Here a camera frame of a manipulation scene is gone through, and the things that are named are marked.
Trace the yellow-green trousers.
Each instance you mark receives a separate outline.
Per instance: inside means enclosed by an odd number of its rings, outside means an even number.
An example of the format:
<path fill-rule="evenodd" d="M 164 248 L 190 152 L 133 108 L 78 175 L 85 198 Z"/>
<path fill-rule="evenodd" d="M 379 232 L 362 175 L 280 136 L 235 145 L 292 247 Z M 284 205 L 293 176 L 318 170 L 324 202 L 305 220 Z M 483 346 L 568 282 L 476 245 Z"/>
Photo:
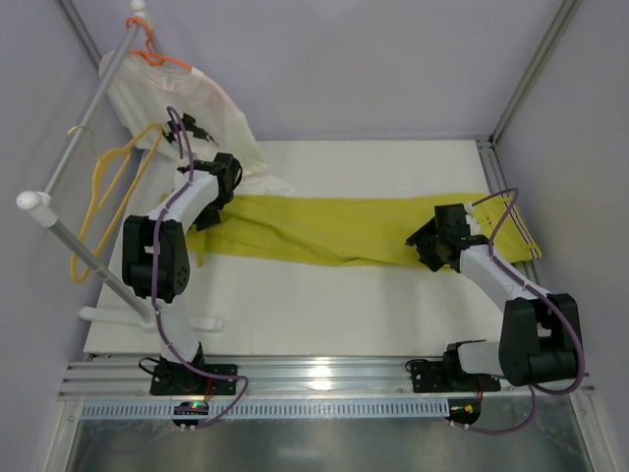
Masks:
<path fill-rule="evenodd" d="M 499 230 L 495 246 L 508 262 L 540 258 L 519 211 L 499 220 L 510 201 L 475 193 L 402 199 L 237 195 L 219 224 L 190 229 L 186 242 L 198 258 L 213 253 L 316 266 L 418 267 L 407 238 L 433 217 L 435 207 L 471 204 L 483 235 Z"/>

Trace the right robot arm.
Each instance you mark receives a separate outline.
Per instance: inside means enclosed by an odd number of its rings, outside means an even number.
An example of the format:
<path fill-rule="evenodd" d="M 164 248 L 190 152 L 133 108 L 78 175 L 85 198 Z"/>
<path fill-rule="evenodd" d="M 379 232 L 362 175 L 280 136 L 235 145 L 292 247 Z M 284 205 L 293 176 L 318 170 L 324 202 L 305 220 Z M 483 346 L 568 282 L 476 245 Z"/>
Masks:
<path fill-rule="evenodd" d="M 579 308 L 567 293 L 551 293 L 518 272 L 484 235 L 472 206 L 436 206 L 406 240 L 433 272 L 449 267 L 474 282 L 502 312 L 497 341 L 448 346 L 467 376 L 487 375 L 552 395 L 575 391 L 586 374 Z"/>

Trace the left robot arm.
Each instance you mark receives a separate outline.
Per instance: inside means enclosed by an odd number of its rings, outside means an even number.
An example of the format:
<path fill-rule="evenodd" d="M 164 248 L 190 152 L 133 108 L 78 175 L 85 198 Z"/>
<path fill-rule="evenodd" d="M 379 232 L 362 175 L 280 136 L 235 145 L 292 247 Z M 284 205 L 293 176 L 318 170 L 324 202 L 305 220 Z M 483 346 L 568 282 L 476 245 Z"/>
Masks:
<path fill-rule="evenodd" d="M 181 182 L 158 207 L 128 216 L 123 225 L 123 282 L 150 302 L 161 344 L 149 392 L 233 395 L 237 367 L 205 363 L 181 295 L 191 277 L 186 235 L 191 228 L 220 223 L 220 212 L 242 180 L 242 166 L 232 154 L 220 152 L 212 161 L 191 161 L 176 174 Z"/>

